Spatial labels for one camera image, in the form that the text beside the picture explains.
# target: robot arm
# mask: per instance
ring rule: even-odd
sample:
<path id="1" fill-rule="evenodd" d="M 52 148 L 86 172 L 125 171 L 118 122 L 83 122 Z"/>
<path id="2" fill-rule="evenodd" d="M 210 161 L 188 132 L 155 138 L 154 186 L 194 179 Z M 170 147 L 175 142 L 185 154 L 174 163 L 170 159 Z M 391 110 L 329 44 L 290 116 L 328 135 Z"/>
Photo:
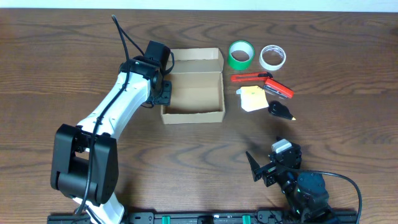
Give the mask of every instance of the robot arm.
<path id="1" fill-rule="evenodd" d="M 164 80 L 173 67 L 165 69 L 170 54 L 174 64 L 168 47 L 150 41 L 144 56 L 122 63 L 116 84 L 90 115 L 77 126 L 61 125 L 55 134 L 51 186 L 78 203 L 83 203 L 87 189 L 83 206 L 92 223 L 120 223 L 125 214 L 114 194 L 119 175 L 117 140 L 141 104 L 170 104 L 172 84 Z M 120 92 L 126 83 L 126 89 Z M 92 168 L 88 181 L 89 160 L 77 157 L 76 153 L 90 151 L 92 141 L 95 150 L 90 152 Z"/>

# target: box cutter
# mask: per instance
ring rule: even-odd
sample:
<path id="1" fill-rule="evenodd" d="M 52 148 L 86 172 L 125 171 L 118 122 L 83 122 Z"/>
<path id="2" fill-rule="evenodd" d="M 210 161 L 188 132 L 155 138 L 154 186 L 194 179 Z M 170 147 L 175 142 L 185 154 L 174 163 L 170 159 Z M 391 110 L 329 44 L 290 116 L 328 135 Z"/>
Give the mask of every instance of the box cutter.
<path id="1" fill-rule="evenodd" d="M 276 93 L 284 98 L 292 98 L 293 90 L 287 88 L 283 84 L 274 80 L 274 77 L 269 72 L 254 72 L 246 74 L 232 75 L 232 82 L 251 82 L 251 81 L 264 81 L 264 89 Z"/>

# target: wood grain surface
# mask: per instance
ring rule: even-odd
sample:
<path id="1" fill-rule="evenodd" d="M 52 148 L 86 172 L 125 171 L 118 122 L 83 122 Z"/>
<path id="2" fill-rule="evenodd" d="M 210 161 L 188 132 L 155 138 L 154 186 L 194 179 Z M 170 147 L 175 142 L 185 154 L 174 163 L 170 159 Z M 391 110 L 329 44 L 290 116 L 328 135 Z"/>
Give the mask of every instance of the wood grain surface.
<path id="1" fill-rule="evenodd" d="M 303 168 L 358 183 L 361 223 L 398 222 L 397 14 L 1 9 L 0 223 L 45 223 L 76 208 L 50 186 L 53 138 L 116 81 L 124 52 L 112 14 L 143 49 L 149 40 L 219 47 L 226 60 L 232 42 L 247 40 L 256 58 L 245 72 L 262 70 L 261 49 L 279 45 L 287 60 L 273 74 L 295 92 L 283 103 L 296 121 L 246 113 L 225 63 L 222 123 L 163 125 L 159 108 L 140 108 L 118 144 L 116 195 L 131 211 L 287 208 L 278 186 L 253 182 L 244 155 L 268 163 L 279 135 L 302 145 Z M 357 209 L 348 182 L 325 179 L 332 207 Z"/>

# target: sticky note pad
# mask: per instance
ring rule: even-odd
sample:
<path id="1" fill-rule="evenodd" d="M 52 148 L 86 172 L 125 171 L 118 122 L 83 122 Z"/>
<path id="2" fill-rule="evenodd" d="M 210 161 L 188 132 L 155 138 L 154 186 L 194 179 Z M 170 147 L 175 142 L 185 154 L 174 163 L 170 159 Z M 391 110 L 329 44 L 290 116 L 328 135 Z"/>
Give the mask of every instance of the sticky note pad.
<path id="1" fill-rule="evenodd" d="M 258 86 L 244 86 L 236 90 L 241 95 L 241 106 L 247 112 L 268 107 L 266 92 Z"/>

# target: cardboard box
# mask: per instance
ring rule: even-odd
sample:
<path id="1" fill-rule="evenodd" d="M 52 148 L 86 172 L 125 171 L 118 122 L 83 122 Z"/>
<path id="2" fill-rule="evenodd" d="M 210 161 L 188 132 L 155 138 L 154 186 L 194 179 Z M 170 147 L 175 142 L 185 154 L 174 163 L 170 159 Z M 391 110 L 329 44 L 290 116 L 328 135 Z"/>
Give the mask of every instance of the cardboard box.
<path id="1" fill-rule="evenodd" d="M 225 114 L 223 65 L 219 49 L 175 49 L 170 106 L 161 107 L 164 124 L 222 122 Z"/>

